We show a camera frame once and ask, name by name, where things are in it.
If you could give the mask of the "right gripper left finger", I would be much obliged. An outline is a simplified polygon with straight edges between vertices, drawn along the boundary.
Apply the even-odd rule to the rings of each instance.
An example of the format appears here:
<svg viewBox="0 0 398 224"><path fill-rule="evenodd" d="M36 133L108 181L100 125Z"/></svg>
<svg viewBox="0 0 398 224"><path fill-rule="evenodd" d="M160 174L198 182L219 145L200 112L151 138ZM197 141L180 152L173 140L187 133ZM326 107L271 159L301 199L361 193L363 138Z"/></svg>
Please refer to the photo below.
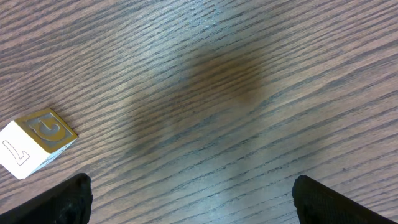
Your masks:
<svg viewBox="0 0 398 224"><path fill-rule="evenodd" d="M87 224L92 203L91 179L80 173L1 214L1 224Z"/></svg>

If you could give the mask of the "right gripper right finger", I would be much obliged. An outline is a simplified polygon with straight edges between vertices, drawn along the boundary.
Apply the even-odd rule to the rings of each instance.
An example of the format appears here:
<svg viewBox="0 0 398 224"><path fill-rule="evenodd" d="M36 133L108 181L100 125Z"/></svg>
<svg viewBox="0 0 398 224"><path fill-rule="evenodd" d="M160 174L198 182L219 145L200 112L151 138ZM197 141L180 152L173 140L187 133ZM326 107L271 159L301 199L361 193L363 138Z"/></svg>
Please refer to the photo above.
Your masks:
<svg viewBox="0 0 398 224"><path fill-rule="evenodd" d="M396 224L306 175L296 178L292 197L300 224Z"/></svg>

